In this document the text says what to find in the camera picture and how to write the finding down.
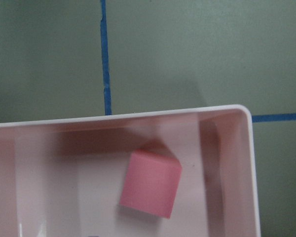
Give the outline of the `pink foam block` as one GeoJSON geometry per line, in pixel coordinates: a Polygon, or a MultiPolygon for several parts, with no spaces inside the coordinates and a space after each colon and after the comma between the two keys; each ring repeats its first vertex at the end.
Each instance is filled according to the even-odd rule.
{"type": "Polygon", "coordinates": [[[169,219],[181,173],[177,158],[135,150],[130,156],[119,204],[169,219]]]}

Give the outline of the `pink plastic bin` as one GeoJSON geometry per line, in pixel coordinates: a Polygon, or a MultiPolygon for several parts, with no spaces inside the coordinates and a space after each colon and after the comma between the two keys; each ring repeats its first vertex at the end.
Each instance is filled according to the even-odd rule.
{"type": "Polygon", "coordinates": [[[0,237],[259,237],[242,105],[0,123],[0,237]]]}

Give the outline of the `blue tape side strip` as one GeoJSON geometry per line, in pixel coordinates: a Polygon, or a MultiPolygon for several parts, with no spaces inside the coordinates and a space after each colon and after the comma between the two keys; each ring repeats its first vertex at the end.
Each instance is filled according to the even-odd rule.
{"type": "Polygon", "coordinates": [[[276,122],[276,121],[293,121],[296,120],[296,113],[288,114],[270,114],[270,115],[254,115],[252,122],[276,122]]]}

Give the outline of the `blue tape centre strip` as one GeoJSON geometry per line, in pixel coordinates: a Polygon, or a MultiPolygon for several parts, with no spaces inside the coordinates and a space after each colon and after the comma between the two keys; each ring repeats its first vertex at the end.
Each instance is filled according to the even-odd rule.
{"type": "Polygon", "coordinates": [[[105,115],[112,115],[111,110],[111,87],[110,87],[110,70],[109,70],[109,51],[108,51],[108,32],[107,32],[107,14],[106,1],[100,0],[102,18],[100,21],[101,34],[101,55],[102,55],[102,70],[104,84],[104,107],[105,115]]]}

